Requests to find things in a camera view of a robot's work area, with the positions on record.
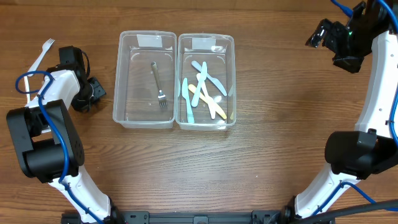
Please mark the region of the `white plastic knife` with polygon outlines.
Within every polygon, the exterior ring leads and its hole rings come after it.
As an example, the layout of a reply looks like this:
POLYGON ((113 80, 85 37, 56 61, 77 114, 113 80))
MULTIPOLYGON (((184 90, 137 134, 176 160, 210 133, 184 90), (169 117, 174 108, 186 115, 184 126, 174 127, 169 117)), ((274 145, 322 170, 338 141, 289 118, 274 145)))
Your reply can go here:
MULTIPOLYGON (((208 92, 207 92, 205 83, 202 84, 201 89, 202 89, 203 87, 205 87, 205 89, 203 90, 203 94, 208 98, 208 101, 209 101, 209 102, 213 102, 212 99, 210 98, 208 92)), ((208 108, 209 108, 209 112, 210 112, 211 118, 212 118, 212 119, 215 119, 215 113, 216 113, 216 112, 214 111, 214 109, 213 109, 211 106, 208 106, 208 108)))

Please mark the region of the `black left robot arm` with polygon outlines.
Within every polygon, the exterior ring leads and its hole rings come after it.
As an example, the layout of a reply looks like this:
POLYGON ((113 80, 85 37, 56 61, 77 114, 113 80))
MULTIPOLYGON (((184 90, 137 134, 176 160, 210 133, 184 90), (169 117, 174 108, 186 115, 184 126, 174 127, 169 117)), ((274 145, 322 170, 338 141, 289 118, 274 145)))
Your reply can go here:
POLYGON ((69 108, 87 112, 106 92, 90 76, 90 62, 81 49, 59 50, 60 63, 43 75, 42 87, 25 90, 34 99, 6 116, 22 172, 57 189, 77 210, 64 213, 62 223, 124 223, 112 200, 96 186, 84 167, 82 141, 69 108))

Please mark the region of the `light blue plastic knife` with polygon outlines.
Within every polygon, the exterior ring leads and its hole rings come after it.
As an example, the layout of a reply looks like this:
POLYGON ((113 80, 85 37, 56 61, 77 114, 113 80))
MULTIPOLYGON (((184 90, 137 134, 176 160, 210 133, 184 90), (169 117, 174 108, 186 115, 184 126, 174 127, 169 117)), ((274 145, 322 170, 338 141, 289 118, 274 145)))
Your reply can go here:
POLYGON ((204 84, 204 82, 207 78, 208 68, 207 68, 206 62, 202 63, 201 69, 199 69, 200 64, 196 61, 192 62, 192 66, 194 68, 197 68, 198 70, 200 70, 199 81, 198 81, 198 84, 197 84, 197 87, 196 87, 196 90, 194 92, 193 99, 192 99, 192 106, 196 108, 198 106, 198 100, 200 97, 201 86, 202 86, 202 84, 204 84))

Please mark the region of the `pale grey-blue plastic knife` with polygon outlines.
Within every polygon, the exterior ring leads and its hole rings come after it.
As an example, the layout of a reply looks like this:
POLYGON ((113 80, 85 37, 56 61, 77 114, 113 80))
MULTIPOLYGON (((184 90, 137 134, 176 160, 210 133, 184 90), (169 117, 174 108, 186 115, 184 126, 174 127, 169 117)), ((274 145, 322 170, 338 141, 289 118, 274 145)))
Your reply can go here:
MULTIPOLYGON (((202 69, 201 65, 200 65, 197 61, 195 61, 195 60, 193 60, 193 61, 191 62, 191 65, 192 65, 196 70, 198 70, 199 72, 200 72, 201 69, 202 69)), ((225 87, 223 86, 223 84, 222 84, 217 78, 214 78, 214 77, 212 77, 210 74, 208 74, 208 75, 207 75, 207 79, 209 79, 209 81, 212 82, 212 83, 214 84, 214 86, 217 87, 217 89, 219 89, 219 91, 220 91, 224 96, 227 96, 225 87)))

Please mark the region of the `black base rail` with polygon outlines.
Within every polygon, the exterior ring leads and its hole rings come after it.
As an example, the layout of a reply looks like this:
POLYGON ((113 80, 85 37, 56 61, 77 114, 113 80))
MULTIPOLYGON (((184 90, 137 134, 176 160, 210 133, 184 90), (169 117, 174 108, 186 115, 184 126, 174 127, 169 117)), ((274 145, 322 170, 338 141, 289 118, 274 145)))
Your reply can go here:
POLYGON ((293 217, 288 209, 254 210, 252 212, 221 213, 150 213, 147 211, 111 212, 103 223, 128 224, 274 224, 274 223, 335 223, 336 216, 331 212, 299 219, 293 217))

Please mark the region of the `clear plastic container right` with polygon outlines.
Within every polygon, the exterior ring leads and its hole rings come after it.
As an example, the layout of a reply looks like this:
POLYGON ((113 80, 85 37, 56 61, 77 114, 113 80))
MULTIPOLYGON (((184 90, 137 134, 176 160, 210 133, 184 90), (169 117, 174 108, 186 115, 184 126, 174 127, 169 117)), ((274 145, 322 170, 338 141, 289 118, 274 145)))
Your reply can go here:
POLYGON ((176 122, 181 129, 189 131, 226 131, 236 122, 236 62, 234 39, 223 34, 182 34, 178 38, 177 71, 175 76, 175 106, 176 122), (191 62, 195 60, 200 65, 206 62, 208 74, 217 78, 225 87, 224 96, 209 79, 206 78, 207 92, 214 103, 217 103, 226 113, 223 119, 215 113, 215 119, 210 116, 208 105, 200 98, 198 106, 192 106, 194 93, 189 90, 194 123, 187 121, 186 101, 182 96, 183 79, 187 78, 188 86, 197 87, 200 72, 191 62))

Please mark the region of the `clear plastic container left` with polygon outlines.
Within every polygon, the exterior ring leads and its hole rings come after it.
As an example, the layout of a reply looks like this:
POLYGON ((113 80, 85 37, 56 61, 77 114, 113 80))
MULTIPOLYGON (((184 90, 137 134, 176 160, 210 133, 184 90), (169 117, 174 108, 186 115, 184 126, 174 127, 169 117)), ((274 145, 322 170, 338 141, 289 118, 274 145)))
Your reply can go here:
POLYGON ((177 36, 158 30, 128 30, 120 34, 113 120, 124 128, 169 129, 173 127, 177 36), (158 66, 167 97, 161 108, 151 63, 158 66))

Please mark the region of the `pale blue plastic fork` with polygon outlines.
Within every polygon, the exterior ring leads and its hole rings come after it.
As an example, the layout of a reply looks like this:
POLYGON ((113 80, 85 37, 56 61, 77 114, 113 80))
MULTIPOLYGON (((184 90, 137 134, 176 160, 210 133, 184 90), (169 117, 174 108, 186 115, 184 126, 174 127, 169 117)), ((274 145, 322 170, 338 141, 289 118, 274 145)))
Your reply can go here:
POLYGON ((33 72, 38 69, 45 54, 48 52, 48 50, 51 48, 51 46, 54 42, 55 42, 55 39, 49 39, 43 44, 42 51, 41 51, 40 55, 37 57, 37 59, 35 60, 35 62, 32 64, 32 66, 28 69, 29 72, 33 72))

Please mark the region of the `clear plastic container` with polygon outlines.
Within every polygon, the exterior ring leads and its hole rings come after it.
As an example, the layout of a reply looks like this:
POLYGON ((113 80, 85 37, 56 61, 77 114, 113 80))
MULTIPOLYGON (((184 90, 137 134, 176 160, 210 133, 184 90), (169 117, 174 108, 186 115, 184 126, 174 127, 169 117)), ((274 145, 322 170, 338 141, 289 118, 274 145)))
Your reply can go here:
POLYGON ((236 122, 236 62, 234 39, 223 34, 182 34, 178 38, 177 71, 175 76, 175 106, 176 122, 181 129, 189 131, 226 131, 236 122), (206 62, 208 74, 217 78, 225 87, 224 96, 209 79, 206 78, 207 92, 214 103, 217 103, 226 113, 223 119, 215 113, 215 119, 210 116, 208 105, 200 98, 198 106, 192 106, 194 93, 189 90, 194 123, 187 121, 186 101, 182 96, 183 79, 187 78, 188 86, 197 87, 200 72, 191 62, 195 60, 200 65, 206 62))
POLYGON ((158 30, 128 30, 120 34, 113 120, 124 128, 169 129, 173 127, 177 36, 158 30), (151 63, 158 66, 167 97, 161 108, 151 63))

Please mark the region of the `teal plastic knife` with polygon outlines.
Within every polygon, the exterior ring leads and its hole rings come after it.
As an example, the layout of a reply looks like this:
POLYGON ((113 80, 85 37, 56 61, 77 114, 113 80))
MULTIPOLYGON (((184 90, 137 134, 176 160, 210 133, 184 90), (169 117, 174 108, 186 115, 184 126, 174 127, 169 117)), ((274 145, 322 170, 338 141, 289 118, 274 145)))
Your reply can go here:
POLYGON ((190 97, 189 97, 189 90, 188 90, 188 81, 187 78, 183 79, 182 83, 182 96, 186 101, 186 109, 187 109, 187 121, 188 123, 194 123, 194 116, 193 116, 193 111, 192 111, 192 106, 190 103, 190 97))

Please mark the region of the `yellow plastic knife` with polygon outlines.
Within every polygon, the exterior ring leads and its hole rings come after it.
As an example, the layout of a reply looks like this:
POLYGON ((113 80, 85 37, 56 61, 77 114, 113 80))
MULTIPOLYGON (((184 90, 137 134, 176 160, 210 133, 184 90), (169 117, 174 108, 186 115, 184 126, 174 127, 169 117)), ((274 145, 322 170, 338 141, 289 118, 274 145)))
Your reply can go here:
MULTIPOLYGON (((189 89, 192 93, 194 93, 194 92, 196 91, 197 88, 196 88, 195 85, 189 84, 188 89, 189 89)), ((202 93, 200 93, 200 99, 201 99, 202 101, 204 101, 208 106, 211 106, 211 107, 214 109, 214 111, 215 111, 216 113, 218 113, 223 119, 226 119, 226 118, 227 118, 226 113, 223 111, 223 109, 221 108, 221 106, 219 106, 217 103, 209 102, 209 101, 208 101, 208 98, 207 98, 204 94, 202 94, 202 93)))

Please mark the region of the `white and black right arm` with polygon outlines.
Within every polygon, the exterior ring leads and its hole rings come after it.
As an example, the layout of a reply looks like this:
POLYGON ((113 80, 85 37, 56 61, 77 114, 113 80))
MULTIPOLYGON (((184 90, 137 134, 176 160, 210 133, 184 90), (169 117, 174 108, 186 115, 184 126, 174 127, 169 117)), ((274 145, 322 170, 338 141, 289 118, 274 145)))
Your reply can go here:
POLYGON ((364 58, 371 55, 366 100, 352 131, 329 136, 323 169, 284 207, 279 223, 334 223, 346 215, 397 210, 396 201, 371 198, 364 205, 331 210, 348 189, 397 165, 397 2, 363 1, 341 10, 348 22, 320 21, 307 45, 328 48, 334 53, 333 64, 350 73, 359 72, 364 58))

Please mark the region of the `wide metal fork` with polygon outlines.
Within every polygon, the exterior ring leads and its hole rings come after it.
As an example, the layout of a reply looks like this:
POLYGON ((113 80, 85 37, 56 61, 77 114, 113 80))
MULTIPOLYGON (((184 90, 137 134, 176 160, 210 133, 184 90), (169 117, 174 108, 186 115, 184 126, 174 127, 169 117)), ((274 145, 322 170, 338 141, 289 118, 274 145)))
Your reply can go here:
POLYGON ((155 82, 157 85, 157 89, 158 89, 158 101, 159 101, 159 105, 161 108, 167 108, 167 97, 163 92, 163 88, 160 82, 160 76, 159 76, 159 71, 158 71, 158 66, 155 62, 152 62, 151 64, 151 69, 152 72, 154 74, 154 78, 155 78, 155 82))

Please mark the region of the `white plastic fork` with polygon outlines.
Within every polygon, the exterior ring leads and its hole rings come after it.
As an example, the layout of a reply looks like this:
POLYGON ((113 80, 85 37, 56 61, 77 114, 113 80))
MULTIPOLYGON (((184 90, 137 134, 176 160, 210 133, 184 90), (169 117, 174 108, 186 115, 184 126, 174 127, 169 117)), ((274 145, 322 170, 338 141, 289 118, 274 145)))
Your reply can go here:
POLYGON ((30 86, 29 86, 29 77, 25 76, 24 77, 24 86, 25 86, 25 92, 26 92, 26 98, 27 98, 27 102, 29 103, 31 101, 30 99, 30 86))

